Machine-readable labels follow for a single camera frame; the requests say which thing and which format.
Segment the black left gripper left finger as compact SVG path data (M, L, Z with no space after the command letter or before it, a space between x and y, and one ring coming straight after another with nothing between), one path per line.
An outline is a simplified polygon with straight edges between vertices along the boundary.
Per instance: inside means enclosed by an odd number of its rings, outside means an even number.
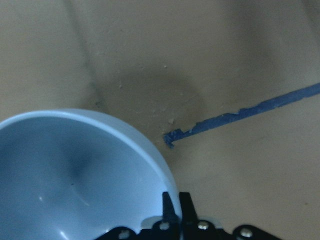
M168 192L162 193L161 232L166 240L180 239L180 220Z

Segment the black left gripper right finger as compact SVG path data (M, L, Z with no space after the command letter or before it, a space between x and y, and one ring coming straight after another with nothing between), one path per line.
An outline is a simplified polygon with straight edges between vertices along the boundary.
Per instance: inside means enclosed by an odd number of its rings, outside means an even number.
M180 192L179 201L182 212L181 230L184 240L198 240L199 218L189 192Z

